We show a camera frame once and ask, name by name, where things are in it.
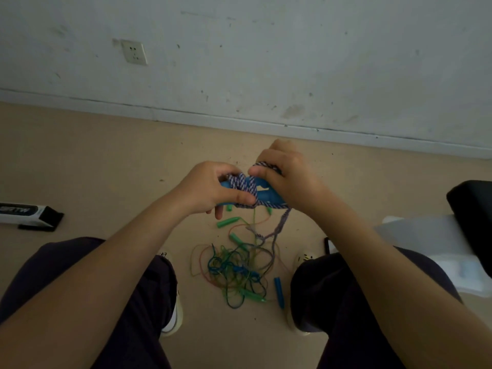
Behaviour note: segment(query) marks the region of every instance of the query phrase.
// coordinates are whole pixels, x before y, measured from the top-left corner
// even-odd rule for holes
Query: blue object
[[[277,300],[279,301],[279,306],[283,310],[285,308],[285,300],[283,299],[282,284],[278,277],[274,278],[275,281],[275,291],[277,292]]]
[[[246,183],[249,183],[250,179],[251,176],[248,176],[246,178]],[[254,179],[256,182],[256,186],[261,186],[262,188],[267,189],[267,190],[258,191],[259,201],[270,202],[272,204],[285,204],[285,201],[282,199],[282,197],[279,196],[279,194],[273,189],[273,187],[270,186],[267,180],[260,179],[258,177]],[[229,189],[231,188],[231,183],[229,181],[223,181],[220,183],[220,185]],[[234,204],[234,203],[220,203],[219,206],[224,206],[226,204]]]

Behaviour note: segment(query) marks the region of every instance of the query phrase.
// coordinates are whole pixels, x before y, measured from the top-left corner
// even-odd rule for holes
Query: pant leg
[[[433,260],[397,249],[461,301],[451,280]],[[299,329],[329,335],[318,368],[404,367],[339,253],[306,261],[298,268],[291,282],[291,310]]]
[[[83,237],[41,247],[22,266],[5,292],[0,302],[0,324],[102,242]],[[93,368],[170,368],[159,335],[171,320],[176,291],[171,263],[160,256],[154,257]]]

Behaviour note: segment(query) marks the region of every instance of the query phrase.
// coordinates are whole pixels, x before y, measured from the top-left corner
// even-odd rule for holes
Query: hand
[[[292,208],[305,214],[314,209],[328,188],[311,172],[291,141],[275,140],[270,148],[261,152],[257,162],[267,162],[279,167],[282,175],[268,167],[253,166],[248,173],[268,181]]]
[[[215,217],[219,220],[222,219],[224,211],[224,206],[218,206],[219,203],[254,204],[256,202],[252,194],[220,185],[220,180],[225,180],[225,176],[240,172],[241,170],[232,164],[202,162],[191,169],[173,189],[173,193],[181,195],[180,201],[187,208],[188,214],[211,213],[215,207]]]

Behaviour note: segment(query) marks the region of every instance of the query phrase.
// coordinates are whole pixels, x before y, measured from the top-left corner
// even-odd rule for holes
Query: person's left arm
[[[253,204],[219,178],[239,169],[203,162],[106,242],[46,286],[0,326],[3,368],[89,368],[140,277],[173,228],[192,213],[222,217],[222,202]]]

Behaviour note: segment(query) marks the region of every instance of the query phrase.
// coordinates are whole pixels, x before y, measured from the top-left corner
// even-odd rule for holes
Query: knot
[[[269,164],[266,162],[257,162],[254,164],[254,166],[268,167],[268,168],[273,169],[278,174],[280,174],[280,175],[282,174],[279,167],[274,166],[273,164]],[[242,209],[254,209],[256,206],[266,206],[266,207],[270,207],[272,209],[287,209],[287,208],[289,208],[289,206],[286,203],[273,204],[273,203],[270,203],[267,201],[259,200],[258,199],[258,190],[256,189],[256,179],[254,178],[254,176],[249,177],[249,183],[247,182],[246,176],[243,173],[240,173],[237,176],[229,175],[227,177],[227,179],[229,180],[229,183],[230,183],[232,189],[246,191],[246,192],[254,195],[256,198],[255,204],[249,205],[249,204],[237,203],[235,205],[236,207],[239,207]]]

